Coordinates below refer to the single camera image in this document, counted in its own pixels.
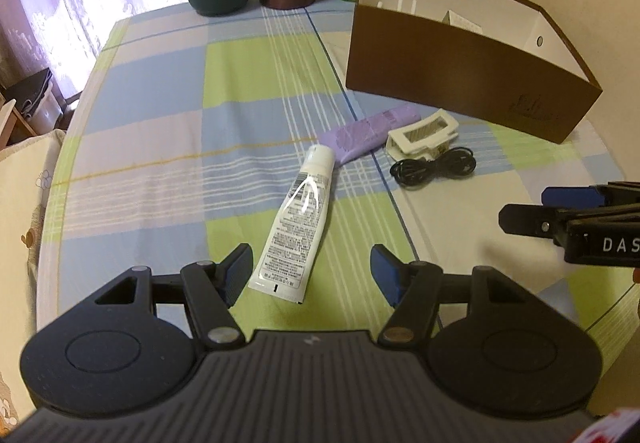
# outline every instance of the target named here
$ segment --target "open box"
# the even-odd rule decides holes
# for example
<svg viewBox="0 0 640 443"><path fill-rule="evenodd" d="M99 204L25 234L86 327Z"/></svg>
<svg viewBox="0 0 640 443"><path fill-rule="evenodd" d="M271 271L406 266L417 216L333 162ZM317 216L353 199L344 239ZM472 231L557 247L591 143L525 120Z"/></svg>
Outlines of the open box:
<svg viewBox="0 0 640 443"><path fill-rule="evenodd" d="M449 10L482 35L444 24ZM358 0L346 85L556 143L602 93L560 27L527 0Z"/></svg>

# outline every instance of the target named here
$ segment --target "beige wall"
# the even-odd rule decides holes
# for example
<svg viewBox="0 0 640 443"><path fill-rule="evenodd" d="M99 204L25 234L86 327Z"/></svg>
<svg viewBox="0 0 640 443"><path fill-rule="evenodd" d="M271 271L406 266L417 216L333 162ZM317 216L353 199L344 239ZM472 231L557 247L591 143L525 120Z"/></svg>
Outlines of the beige wall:
<svg viewBox="0 0 640 443"><path fill-rule="evenodd" d="M604 91L589 118L640 181L640 0L532 0L562 27Z"/></svg>

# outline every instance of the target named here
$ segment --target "toothpaste tube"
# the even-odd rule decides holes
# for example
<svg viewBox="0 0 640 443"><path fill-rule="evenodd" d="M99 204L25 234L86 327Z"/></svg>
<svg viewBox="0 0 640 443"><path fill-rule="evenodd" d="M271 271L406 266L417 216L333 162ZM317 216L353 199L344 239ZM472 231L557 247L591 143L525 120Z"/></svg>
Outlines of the toothpaste tube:
<svg viewBox="0 0 640 443"><path fill-rule="evenodd" d="M302 303L329 205L335 154L311 146L269 232L249 287Z"/></svg>
<svg viewBox="0 0 640 443"><path fill-rule="evenodd" d="M335 151L336 165L340 166L383 146L389 131L419 120L420 110L413 104L405 104L322 133L318 143Z"/></svg>

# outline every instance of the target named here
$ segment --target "plaid tablecloth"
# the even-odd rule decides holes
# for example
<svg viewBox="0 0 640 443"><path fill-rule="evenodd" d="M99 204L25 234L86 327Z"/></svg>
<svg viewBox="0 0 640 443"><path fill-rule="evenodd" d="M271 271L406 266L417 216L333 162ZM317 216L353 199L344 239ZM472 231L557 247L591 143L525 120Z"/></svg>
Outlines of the plaid tablecloth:
<svg viewBox="0 0 640 443"><path fill-rule="evenodd" d="M184 4L119 22L56 167L39 326L135 264L174 273L219 261L242 242L257 261L315 137L399 103L345 89L352 15L340 0L290 12L252 0L217 19ZM380 52L372 69L392 71L393 52ZM630 270L569 266L551 242L497 225L505 203L537 203L545 186L621 179L606 147L587 121L555 146L456 118L456 144L478 159L475 176L404 191L383 151L337 170L304 304L245 289L232 312L247 335L258 327L376 334L390 308L370 276L369 250L383 243L405 261L420 257L448 272L497 267L588 329L612 362L638 326ZM186 329L181 308L159 314ZM451 306L440 314L447 323L461 313Z"/></svg>

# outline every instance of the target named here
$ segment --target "coiled black cord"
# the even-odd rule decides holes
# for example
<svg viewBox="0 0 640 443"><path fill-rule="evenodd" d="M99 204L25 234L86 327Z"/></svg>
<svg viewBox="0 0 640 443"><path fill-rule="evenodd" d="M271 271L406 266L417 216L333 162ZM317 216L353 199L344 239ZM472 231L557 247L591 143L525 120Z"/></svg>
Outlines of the coiled black cord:
<svg viewBox="0 0 640 443"><path fill-rule="evenodd" d="M433 161L400 160L391 166L391 176L402 187L415 187L430 182L436 176L462 179L476 169L474 152L466 147L454 147Z"/></svg>

